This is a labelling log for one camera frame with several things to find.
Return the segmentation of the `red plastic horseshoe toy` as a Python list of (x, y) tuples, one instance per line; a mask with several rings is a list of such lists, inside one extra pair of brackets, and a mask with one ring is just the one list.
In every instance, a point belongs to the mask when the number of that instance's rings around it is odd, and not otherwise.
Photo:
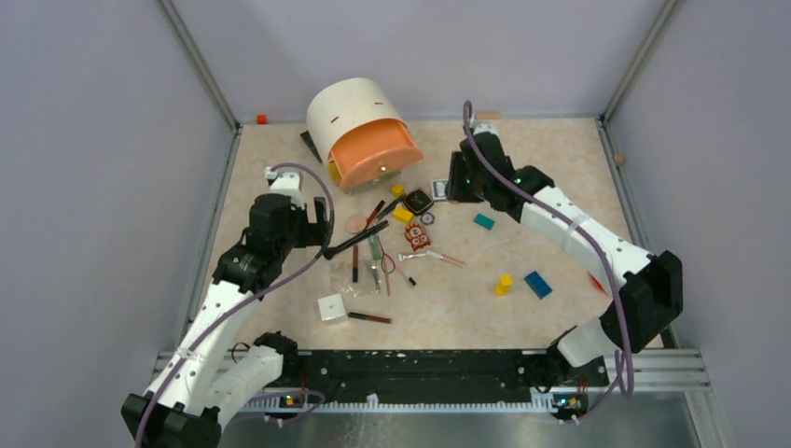
[(593, 276), (592, 274), (590, 274), (590, 273), (589, 273), (589, 274), (588, 274), (588, 277), (589, 277), (589, 280), (591, 281), (591, 283), (592, 283), (592, 284), (593, 284), (593, 285), (594, 285), (594, 286), (595, 286), (595, 287), (596, 287), (596, 288), (597, 288), (599, 291), (601, 291), (601, 292), (603, 292), (603, 293), (605, 293), (605, 292), (606, 292), (606, 289), (604, 288), (604, 286), (603, 286), (603, 285), (602, 285), (602, 284), (599, 282), (599, 280), (598, 280), (598, 279), (597, 279), (595, 276)]

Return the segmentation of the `white round drawer organizer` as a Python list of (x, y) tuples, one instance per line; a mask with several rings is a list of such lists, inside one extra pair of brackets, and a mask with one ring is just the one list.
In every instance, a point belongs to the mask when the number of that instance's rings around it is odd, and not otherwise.
[(306, 125), (330, 178), (344, 192), (424, 159), (406, 121), (370, 78), (344, 79), (319, 91), (308, 105)]

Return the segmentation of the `thin pink makeup pencil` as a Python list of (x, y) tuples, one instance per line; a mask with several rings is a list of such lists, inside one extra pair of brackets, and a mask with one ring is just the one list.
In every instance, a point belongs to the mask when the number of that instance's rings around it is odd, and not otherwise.
[(398, 274), (408, 285), (408, 287), (416, 287), (417, 285), (416, 281), (411, 276), (406, 274), (397, 263), (392, 261), (391, 265), (392, 265), (392, 271)]

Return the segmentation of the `small yellow block with cap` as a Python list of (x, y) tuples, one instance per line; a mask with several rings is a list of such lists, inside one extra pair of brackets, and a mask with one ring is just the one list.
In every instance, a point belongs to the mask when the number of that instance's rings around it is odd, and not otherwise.
[(391, 193), (395, 198), (400, 198), (406, 194), (406, 189), (401, 184), (395, 184), (391, 187)]

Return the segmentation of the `brown lip gloss tube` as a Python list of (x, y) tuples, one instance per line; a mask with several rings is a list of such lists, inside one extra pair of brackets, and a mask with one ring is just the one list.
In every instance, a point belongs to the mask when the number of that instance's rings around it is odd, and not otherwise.
[(352, 267), (352, 282), (358, 283), (359, 281), (359, 247), (353, 246), (353, 267)]

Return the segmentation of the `dark red lipstick tube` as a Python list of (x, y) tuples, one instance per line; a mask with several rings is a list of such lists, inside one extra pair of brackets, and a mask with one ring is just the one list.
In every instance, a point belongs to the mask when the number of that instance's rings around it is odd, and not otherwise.
[(384, 325), (391, 325), (393, 320), (390, 317), (384, 317), (379, 315), (371, 315), (365, 313), (358, 313), (358, 312), (349, 312), (347, 316), (350, 319), (368, 321), (368, 322), (376, 322)]

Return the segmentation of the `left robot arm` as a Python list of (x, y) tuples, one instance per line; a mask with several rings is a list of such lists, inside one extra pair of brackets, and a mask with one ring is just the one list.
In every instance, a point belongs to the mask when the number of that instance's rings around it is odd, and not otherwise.
[(298, 377), (299, 362), (285, 350), (291, 341), (280, 333), (266, 334), (234, 367), (218, 372), (247, 317), (309, 271), (333, 234), (335, 204), (319, 174), (284, 162), (267, 168), (265, 178), (269, 192), (255, 199), (248, 226), (218, 260), (181, 343), (145, 393), (130, 394), (122, 405), (137, 447), (216, 447), (257, 392)]

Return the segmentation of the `white cosmetic box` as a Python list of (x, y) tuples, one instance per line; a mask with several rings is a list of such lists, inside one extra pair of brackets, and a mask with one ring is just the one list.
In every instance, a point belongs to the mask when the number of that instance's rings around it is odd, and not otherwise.
[(336, 293), (317, 300), (320, 320), (325, 325), (336, 325), (348, 319), (344, 300)]

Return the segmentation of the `black eyeliner pen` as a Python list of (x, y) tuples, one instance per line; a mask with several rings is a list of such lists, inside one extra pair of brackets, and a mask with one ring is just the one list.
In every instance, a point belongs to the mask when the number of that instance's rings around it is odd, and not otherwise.
[(386, 206), (383, 207), (383, 209), (376, 216), (376, 219), (383, 220), (386, 216), (388, 216), (396, 209), (396, 207), (403, 201), (404, 198), (405, 198), (405, 194), (402, 194), (396, 197), (395, 199), (393, 199), (390, 203), (388, 203)]

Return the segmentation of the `black wire loop tool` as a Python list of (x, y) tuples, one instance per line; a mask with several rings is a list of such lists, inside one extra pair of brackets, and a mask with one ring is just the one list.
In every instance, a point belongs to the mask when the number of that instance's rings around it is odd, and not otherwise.
[(396, 270), (396, 264), (393, 261), (393, 258), (387, 253), (383, 242), (380, 238), (377, 238), (377, 244), (381, 252), (381, 268), (385, 274), (391, 274)]

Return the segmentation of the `yellow cube block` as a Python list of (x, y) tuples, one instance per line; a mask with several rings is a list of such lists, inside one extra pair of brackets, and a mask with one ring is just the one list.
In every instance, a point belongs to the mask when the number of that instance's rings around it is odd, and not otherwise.
[(409, 225), (414, 218), (414, 214), (401, 206), (397, 206), (392, 212), (392, 218), (400, 223)]

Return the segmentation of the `teal block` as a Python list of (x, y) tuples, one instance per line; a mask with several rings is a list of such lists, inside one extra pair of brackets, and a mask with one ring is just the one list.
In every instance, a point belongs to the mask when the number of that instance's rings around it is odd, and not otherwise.
[(493, 229), (493, 226), (495, 225), (495, 221), (492, 218), (482, 214), (477, 214), (474, 217), (474, 222), (487, 231), (491, 231)]

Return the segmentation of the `pink makeup sponge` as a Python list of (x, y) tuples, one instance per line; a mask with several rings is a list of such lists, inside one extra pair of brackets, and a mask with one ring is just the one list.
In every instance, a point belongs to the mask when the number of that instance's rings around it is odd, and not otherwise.
[(360, 214), (349, 216), (345, 222), (344, 229), (349, 234), (358, 234), (367, 227), (368, 219)]

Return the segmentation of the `blue lego brick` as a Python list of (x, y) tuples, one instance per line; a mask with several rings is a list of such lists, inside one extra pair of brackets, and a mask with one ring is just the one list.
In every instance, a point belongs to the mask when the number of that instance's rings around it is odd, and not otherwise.
[(524, 277), (524, 282), (539, 300), (543, 300), (553, 292), (551, 286), (546, 282), (546, 280), (540, 275), (538, 271), (528, 273)]

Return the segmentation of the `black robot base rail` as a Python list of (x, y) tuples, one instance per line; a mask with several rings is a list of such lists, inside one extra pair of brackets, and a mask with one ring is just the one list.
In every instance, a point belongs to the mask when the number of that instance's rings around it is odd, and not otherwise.
[(282, 375), (264, 389), (310, 389), (328, 404), (375, 395), (382, 404), (477, 405), (608, 384), (602, 358), (572, 368), (542, 350), (313, 350), (287, 356)]

